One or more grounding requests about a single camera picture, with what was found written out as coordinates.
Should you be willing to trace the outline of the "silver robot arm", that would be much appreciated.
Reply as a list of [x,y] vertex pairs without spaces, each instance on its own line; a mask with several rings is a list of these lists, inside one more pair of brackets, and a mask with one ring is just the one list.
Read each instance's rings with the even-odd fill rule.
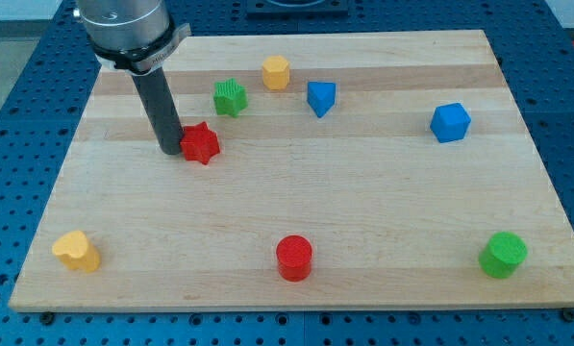
[[97,60],[111,70],[145,76],[162,68],[191,36],[163,0],[77,0],[74,17],[83,24]]

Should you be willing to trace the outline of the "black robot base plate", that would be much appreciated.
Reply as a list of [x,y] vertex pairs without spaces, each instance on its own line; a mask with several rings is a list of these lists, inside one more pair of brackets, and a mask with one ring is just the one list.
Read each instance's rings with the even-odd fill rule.
[[248,17],[348,14],[350,0],[247,0]]

